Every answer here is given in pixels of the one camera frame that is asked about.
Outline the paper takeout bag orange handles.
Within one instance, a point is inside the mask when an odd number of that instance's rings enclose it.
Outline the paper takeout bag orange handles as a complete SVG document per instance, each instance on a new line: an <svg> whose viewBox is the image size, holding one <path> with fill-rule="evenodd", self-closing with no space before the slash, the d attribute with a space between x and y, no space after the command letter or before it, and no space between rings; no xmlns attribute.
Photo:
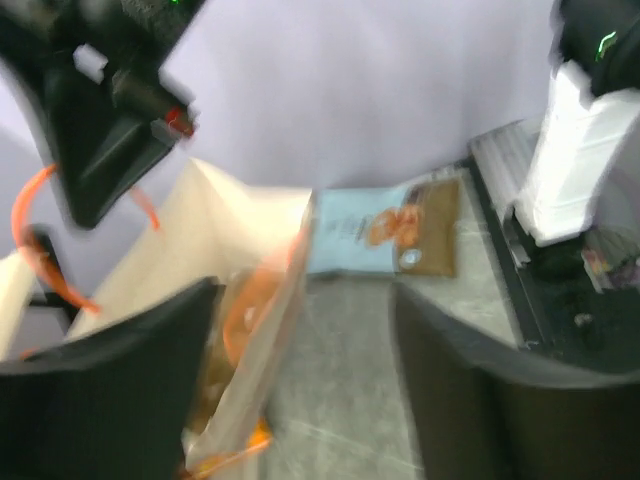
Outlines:
<svg viewBox="0 0 640 480"><path fill-rule="evenodd" d="M5 479L255 479L264 406L302 305L312 195L189 162L102 283L70 286L11 212L1 262Z"/></svg>

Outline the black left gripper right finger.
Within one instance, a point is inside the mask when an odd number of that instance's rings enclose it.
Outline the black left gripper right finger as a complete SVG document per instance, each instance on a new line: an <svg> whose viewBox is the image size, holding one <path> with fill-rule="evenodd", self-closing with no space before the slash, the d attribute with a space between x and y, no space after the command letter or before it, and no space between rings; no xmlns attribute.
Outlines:
<svg viewBox="0 0 640 480"><path fill-rule="evenodd" d="M392 288L399 367L429 479L635 479L639 374L518 350Z"/></svg>

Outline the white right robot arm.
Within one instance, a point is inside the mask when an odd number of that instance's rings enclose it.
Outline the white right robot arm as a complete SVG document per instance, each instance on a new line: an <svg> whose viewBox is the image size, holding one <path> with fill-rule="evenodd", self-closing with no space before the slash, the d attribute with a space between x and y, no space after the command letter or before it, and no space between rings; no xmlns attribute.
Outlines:
<svg viewBox="0 0 640 480"><path fill-rule="evenodd" d="M586 201L639 97L586 96L552 69L551 1L209 1L170 56L195 97L188 153L259 185L378 186L459 159L473 137L544 111L517 194L527 225Z"/></svg>

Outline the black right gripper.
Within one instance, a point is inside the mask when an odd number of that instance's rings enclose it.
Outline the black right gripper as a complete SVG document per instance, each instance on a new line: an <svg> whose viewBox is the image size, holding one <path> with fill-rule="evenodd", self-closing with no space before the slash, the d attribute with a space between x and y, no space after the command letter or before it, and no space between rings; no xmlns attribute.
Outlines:
<svg viewBox="0 0 640 480"><path fill-rule="evenodd" d="M147 118L189 138L193 120L158 71L201 10L202 1L3 1L1 58L16 82L43 162L54 164L74 223L95 228L118 199L175 143ZM134 71L159 107L113 106L105 90L75 69L88 46L110 78Z"/></svg>

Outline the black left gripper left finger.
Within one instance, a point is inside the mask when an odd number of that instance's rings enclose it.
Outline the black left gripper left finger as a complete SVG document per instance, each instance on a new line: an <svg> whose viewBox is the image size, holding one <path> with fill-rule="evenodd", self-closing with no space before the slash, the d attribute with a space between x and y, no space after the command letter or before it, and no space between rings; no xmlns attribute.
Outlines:
<svg viewBox="0 0 640 480"><path fill-rule="evenodd" d="M4 479L173 479L220 291L153 308L1 364Z"/></svg>

